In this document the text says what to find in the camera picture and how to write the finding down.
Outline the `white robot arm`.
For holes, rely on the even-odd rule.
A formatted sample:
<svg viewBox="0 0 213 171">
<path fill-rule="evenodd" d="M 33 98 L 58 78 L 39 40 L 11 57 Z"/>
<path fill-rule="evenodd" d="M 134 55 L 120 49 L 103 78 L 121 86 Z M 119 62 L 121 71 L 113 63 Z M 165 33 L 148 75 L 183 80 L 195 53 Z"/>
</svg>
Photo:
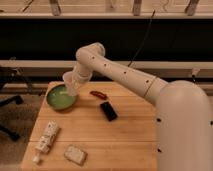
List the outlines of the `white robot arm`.
<svg viewBox="0 0 213 171">
<path fill-rule="evenodd" d="M 97 71 L 156 107 L 157 171 L 213 171 L 213 110 L 206 93 L 189 81 L 163 79 L 105 58 L 93 43 L 76 51 L 69 93 Z"/>
</svg>

